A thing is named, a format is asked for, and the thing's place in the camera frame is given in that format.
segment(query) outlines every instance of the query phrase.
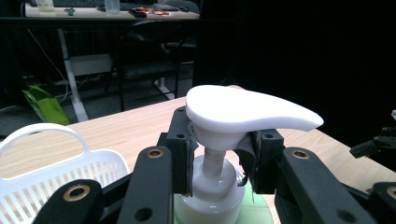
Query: white pump head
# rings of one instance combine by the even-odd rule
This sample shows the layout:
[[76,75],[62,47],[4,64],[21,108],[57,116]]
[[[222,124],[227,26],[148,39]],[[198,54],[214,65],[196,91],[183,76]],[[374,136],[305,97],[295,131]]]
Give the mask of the white pump head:
[[248,132],[266,129],[309,131],[323,123],[316,113],[275,96],[222,86],[197,86],[187,93],[187,116],[205,155],[193,164],[193,197],[177,196],[183,223],[234,224],[245,189],[239,172],[224,159]]
[[246,133],[266,129],[310,131],[323,124],[311,110],[255,91],[197,86],[187,94],[187,116],[197,141],[214,150],[236,149]]

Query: soap dispenser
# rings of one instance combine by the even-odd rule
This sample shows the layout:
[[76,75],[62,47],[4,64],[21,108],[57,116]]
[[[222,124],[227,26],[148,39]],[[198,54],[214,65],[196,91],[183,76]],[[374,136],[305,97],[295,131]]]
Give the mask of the soap dispenser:
[[313,111],[287,100],[239,88],[204,85],[189,90],[186,113],[205,154],[194,159],[192,196],[175,195],[184,224],[234,224],[244,187],[241,174],[225,160],[249,132],[266,129],[310,131],[323,123]]

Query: plastic basket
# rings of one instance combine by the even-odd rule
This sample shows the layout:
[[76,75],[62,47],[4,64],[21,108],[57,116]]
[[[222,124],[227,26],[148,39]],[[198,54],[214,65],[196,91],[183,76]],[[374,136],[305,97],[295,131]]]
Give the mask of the plastic basket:
[[32,223],[52,193],[73,180],[93,179],[103,188],[129,174],[120,153],[109,149],[90,150],[78,133],[53,123],[33,124],[12,133],[0,144],[0,155],[20,137],[44,131],[70,133],[83,145],[83,152],[23,175],[0,177],[0,223]]

